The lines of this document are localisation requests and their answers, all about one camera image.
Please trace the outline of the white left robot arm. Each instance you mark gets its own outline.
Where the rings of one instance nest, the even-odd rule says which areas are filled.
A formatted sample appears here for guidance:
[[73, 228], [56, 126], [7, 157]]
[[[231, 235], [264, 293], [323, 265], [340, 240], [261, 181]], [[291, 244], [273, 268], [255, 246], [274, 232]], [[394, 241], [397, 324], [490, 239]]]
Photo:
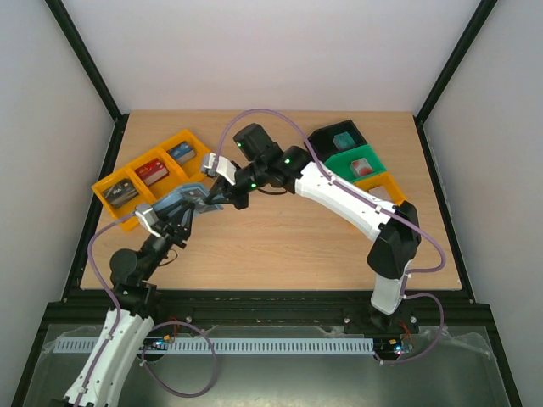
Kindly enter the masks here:
[[[173, 247], [185, 248], [191, 236], [195, 204], [179, 200], [166, 206], [143, 203], [129, 215], [103, 227], [87, 246], [88, 261], [112, 301], [104, 327], [81, 372], [61, 399], [50, 406], [116, 406], [132, 361], [154, 328], [157, 288], [148, 279]], [[137, 251], [120, 249], [110, 260], [111, 283], [101, 275], [92, 256], [103, 233], [132, 217], [148, 231]]]

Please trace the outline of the blue card holder wallet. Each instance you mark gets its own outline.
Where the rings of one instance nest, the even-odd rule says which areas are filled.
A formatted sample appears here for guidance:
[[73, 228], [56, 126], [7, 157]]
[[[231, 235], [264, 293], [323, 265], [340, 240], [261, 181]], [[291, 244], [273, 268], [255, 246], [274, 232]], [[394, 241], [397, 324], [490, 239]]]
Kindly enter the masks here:
[[152, 204], [154, 212], [159, 217], [171, 217], [177, 213], [183, 205], [192, 203], [195, 213], [200, 215], [208, 212], [223, 210], [220, 204], [207, 204], [205, 199], [210, 191], [202, 183], [187, 183], [174, 188], [166, 196]]

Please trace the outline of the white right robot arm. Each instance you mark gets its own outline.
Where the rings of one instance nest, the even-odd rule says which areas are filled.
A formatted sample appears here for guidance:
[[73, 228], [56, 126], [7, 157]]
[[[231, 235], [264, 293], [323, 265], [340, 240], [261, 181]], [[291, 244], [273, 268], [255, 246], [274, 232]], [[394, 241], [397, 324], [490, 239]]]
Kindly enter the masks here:
[[219, 154], [206, 154], [201, 170], [215, 181], [208, 203], [245, 209], [251, 192], [272, 186], [308, 198], [347, 220], [372, 242], [367, 263], [376, 279], [370, 322], [380, 332], [396, 326], [409, 265], [421, 242], [416, 208], [407, 201], [396, 205], [381, 200], [337, 178], [299, 146], [282, 150], [261, 125], [247, 125], [234, 140], [248, 164], [240, 167]]

